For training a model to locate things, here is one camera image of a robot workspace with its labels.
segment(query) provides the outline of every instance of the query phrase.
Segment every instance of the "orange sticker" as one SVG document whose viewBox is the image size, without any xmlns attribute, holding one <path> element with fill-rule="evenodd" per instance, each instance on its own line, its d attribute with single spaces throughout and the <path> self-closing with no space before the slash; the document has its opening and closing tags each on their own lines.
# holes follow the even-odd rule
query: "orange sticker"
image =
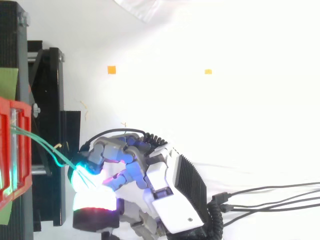
<svg viewBox="0 0 320 240">
<path fill-rule="evenodd" d="M 108 66 L 108 74 L 116 74 L 116 66 Z"/>
</svg>

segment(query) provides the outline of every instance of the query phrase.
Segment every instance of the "black rack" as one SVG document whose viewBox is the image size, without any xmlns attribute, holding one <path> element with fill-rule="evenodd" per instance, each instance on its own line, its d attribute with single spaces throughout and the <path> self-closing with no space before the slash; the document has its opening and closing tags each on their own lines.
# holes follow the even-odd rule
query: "black rack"
<svg viewBox="0 0 320 240">
<path fill-rule="evenodd" d="M 19 69 L 16 100 L 32 106 L 32 132 L 51 145 L 62 144 L 59 150 L 71 158 L 79 150 L 81 112 L 64 111 L 64 55 L 56 47 L 43 49 L 42 41 L 27 42 L 23 13 L 17 2 L 0 0 L 0 68 Z M 65 220 L 65 169 L 33 141 L 32 187 L 13 201 L 8 226 L 0 225 L 0 240 L 33 240 L 41 221 L 61 226 Z"/>
</svg>

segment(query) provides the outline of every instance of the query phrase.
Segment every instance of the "electrical connector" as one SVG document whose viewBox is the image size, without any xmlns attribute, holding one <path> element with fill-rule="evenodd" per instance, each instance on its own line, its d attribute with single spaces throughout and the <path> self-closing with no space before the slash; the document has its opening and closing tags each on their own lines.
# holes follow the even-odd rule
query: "electrical connector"
<svg viewBox="0 0 320 240">
<path fill-rule="evenodd" d="M 89 150 L 90 150 L 90 142 L 89 142 L 89 141 L 86 141 L 85 144 L 83 144 L 83 145 L 80 147 L 79 152 L 88 152 Z"/>
<path fill-rule="evenodd" d="M 223 213 L 230 212 L 231 210 L 234 209 L 234 206 L 232 206 L 230 204 L 221 204 L 219 207 L 220 207 L 221 212 L 223 212 Z"/>
<path fill-rule="evenodd" d="M 227 192 L 218 193 L 212 196 L 212 200 L 215 201 L 218 205 L 228 202 L 230 194 Z"/>
</svg>

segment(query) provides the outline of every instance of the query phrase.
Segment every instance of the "black metal bracket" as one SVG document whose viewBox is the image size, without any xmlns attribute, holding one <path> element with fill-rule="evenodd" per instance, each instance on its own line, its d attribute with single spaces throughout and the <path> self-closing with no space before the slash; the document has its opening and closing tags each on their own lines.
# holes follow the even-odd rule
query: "black metal bracket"
<svg viewBox="0 0 320 240">
<path fill-rule="evenodd" d="M 42 41 L 28 41 L 28 50 L 33 53 L 28 61 L 29 97 L 32 95 L 40 108 L 39 115 L 33 117 L 32 132 L 52 146 L 61 144 L 57 149 L 70 158 L 79 150 L 81 112 L 64 111 L 62 52 L 56 47 L 42 49 Z M 41 221 L 62 226 L 66 220 L 65 168 L 57 166 L 35 142 L 32 165 L 43 165 L 47 173 L 32 175 L 34 231 L 41 231 Z"/>
</svg>

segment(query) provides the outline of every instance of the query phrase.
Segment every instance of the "green tape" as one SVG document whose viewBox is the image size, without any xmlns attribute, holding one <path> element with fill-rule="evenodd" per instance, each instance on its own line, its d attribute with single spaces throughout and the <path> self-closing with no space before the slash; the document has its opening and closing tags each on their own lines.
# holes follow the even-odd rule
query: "green tape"
<svg viewBox="0 0 320 240">
<path fill-rule="evenodd" d="M 18 80 L 17 68 L 0 67 L 0 97 L 15 100 Z M 0 225 L 8 225 L 11 215 L 12 201 L 0 210 Z"/>
<path fill-rule="evenodd" d="M 0 67 L 0 97 L 15 100 L 18 80 L 17 68 Z"/>
<path fill-rule="evenodd" d="M 0 211 L 0 225 L 8 225 L 12 208 L 12 201 L 8 202 L 7 205 Z"/>
</svg>

